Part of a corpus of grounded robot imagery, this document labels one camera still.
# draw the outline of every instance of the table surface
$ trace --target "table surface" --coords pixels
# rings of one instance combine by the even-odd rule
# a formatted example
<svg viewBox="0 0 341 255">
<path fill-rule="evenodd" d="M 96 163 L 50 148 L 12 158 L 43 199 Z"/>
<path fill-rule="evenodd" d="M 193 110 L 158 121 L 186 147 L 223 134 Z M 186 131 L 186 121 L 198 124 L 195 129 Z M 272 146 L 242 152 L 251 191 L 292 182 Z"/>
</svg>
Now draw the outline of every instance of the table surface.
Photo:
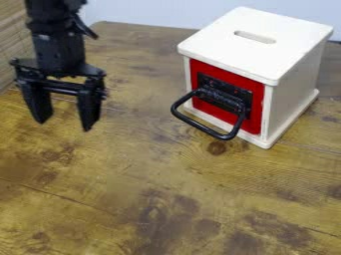
<svg viewBox="0 0 341 255">
<path fill-rule="evenodd" d="M 0 254 L 341 254 L 341 46 L 318 101 L 263 150 L 171 116 L 194 30 L 94 28 L 111 97 L 91 132 L 74 98 L 56 96 L 40 127 L 20 93 L 0 97 Z"/>
</svg>

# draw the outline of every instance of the box lid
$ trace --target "box lid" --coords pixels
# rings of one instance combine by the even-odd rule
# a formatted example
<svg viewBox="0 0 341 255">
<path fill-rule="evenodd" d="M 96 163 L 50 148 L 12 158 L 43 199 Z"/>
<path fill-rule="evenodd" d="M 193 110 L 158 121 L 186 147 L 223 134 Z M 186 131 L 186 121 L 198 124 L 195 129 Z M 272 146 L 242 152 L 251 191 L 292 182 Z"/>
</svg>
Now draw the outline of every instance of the box lid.
<svg viewBox="0 0 341 255">
<path fill-rule="evenodd" d="M 330 37 L 330 26 L 238 7 L 178 45 L 181 54 L 266 85 Z"/>
</svg>

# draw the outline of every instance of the wooden box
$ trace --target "wooden box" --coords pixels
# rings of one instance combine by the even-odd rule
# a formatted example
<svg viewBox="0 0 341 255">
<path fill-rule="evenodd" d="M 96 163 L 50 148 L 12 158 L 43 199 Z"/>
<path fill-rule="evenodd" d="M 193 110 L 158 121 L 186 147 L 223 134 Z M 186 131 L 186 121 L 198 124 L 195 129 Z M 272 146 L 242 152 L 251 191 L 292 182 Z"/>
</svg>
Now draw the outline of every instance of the wooden box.
<svg viewBox="0 0 341 255">
<path fill-rule="evenodd" d="M 239 7 L 178 45 L 189 94 L 173 114 L 219 139 L 270 148 L 316 100 L 326 25 Z M 177 108 L 229 131 L 221 134 Z"/>
</svg>

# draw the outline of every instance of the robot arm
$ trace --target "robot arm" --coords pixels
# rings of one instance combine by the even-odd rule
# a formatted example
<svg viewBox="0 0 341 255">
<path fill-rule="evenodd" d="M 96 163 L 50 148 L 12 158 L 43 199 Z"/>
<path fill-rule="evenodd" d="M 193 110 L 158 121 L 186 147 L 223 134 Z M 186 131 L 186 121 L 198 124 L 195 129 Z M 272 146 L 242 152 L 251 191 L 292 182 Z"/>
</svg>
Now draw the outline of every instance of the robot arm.
<svg viewBox="0 0 341 255">
<path fill-rule="evenodd" d="M 98 39 L 78 14 L 86 3 L 86 0 L 25 0 L 36 59 L 16 59 L 11 64 L 35 120 L 41 124 L 54 114 L 51 93 L 66 94 L 78 98 L 83 128 L 90 130 L 100 118 L 106 72 L 86 63 L 84 35 Z M 75 84 L 48 77 L 86 77 L 87 81 Z"/>
</svg>

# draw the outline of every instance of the black handle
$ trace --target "black handle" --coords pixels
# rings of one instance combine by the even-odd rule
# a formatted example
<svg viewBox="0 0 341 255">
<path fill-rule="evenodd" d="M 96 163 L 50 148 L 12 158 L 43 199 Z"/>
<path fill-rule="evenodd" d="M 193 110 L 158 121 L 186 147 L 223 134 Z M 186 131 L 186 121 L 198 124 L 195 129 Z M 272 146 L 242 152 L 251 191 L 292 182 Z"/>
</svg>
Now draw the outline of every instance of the black handle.
<svg viewBox="0 0 341 255">
<path fill-rule="evenodd" d="M 215 130 L 213 130 L 211 128 L 209 128 L 207 126 L 205 126 L 203 124 L 201 124 L 199 122 L 197 122 L 194 119 L 189 118 L 187 116 L 185 116 L 177 109 L 178 107 L 186 102 L 189 101 L 193 97 L 206 97 L 207 99 L 211 99 L 217 102 L 221 102 L 226 105 L 233 106 L 237 111 L 237 115 L 238 115 L 238 120 L 237 123 L 231 129 L 231 132 L 227 134 L 222 134 L 219 132 L 217 132 Z M 205 88 L 199 88 L 194 91 L 191 91 L 187 95 L 185 95 L 171 106 L 171 113 L 173 115 L 181 119 L 185 123 L 187 123 L 189 125 L 191 125 L 193 127 L 198 128 L 201 131 L 203 131 L 205 133 L 207 133 L 209 135 L 211 135 L 214 138 L 217 139 L 222 139 L 222 140 L 231 140 L 237 137 L 238 132 L 239 132 L 239 128 L 242 125 L 243 120 L 246 119 L 246 107 L 245 107 L 245 103 L 241 101 L 234 101 L 231 98 L 226 98 L 223 97 L 219 93 L 215 93 L 214 91 L 205 89 Z"/>
</svg>

